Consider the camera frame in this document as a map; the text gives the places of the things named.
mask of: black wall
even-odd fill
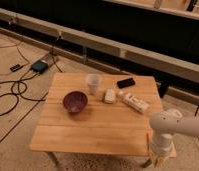
[[[199,64],[199,21],[101,0],[0,0],[0,7]]]

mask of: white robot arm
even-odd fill
[[[174,133],[199,138],[199,117],[182,117],[176,109],[153,114],[150,118],[153,137],[150,149],[158,156],[169,156]]]

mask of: gray floor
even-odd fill
[[[11,45],[7,36],[0,34],[0,46]],[[22,43],[19,46],[21,52],[31,63],[42,57],[47,52]],[[19,56],[16,47],[0,49],[0,74],[8,73],[9,68],[17,63],[24,64],[25,61]],[[99,70],[88,66],[78,64],[65,58],[60,58],[58,65],[65,72],[91,72],[102,73]],[[13,80],[19,78],[26,70],[24,68],[9,76],[0,77],[2,80]],[[29,89],[26,93],[28,97],[40,98],[47,92],[54,73],[58,72],[53,66],[42,76],[28,81]],[[9,92],[10,85],[3,86],[0,94]],[[196,106],[187,102],[165,96],[162,100],[165,109],[176,108],[185,116],[194,115]],[[0,100],[0,113],[13,105],[13,97],[4,97]],[[0,139],[11,129],[11,127],[35,104],[23,99],[20,100],[18,107],[8,115],[0,117]],[[57,170],[48,156],[42,152],[33,152],[29,150],[29,143],[35,129],[38,117],[40,115],[40,103],[21,123],[14,129],[10,135],[0,144],[0,170]],[[199,143],[195,138],[183,135],[175,135],[174,142],[177,150],[177,158],[169,159],[160,169],[148,168],[145,170],[199,170]],[[125,156],[106,156],[106,155],[88,155],[88,154],[64,154],[56,153],[61,167],[59,170],[78,170],[78,171],[96,171],[96,170],[142,170],[139,164],[145,161],[145,158],[125,157]]]

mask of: black device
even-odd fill
[[[42,74],[46,69],[48,69],[48,64],[41,60],[38,60],[31,65],[31,70],[39,74]]]
[[[129,86],[133,86],[133,85],[135,85],[135,81],[133,78],[128,78],[125,80],[117,81],[117,86],[119,88],[125,88],[125,87],[129,87]]]

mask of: table leg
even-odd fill
[[[59,161],[57,160],[57,157],[54,155],[53,152],[46,152],[49,156],[49,158],[54,162],[55,166],[59,165]]]
[[[143,163],[141,165],[141,167],[148,168],[148,167],[151,167],[152,165],[153,165],[153,163],[152,163],[151,159],[149,158],[145,163]]]

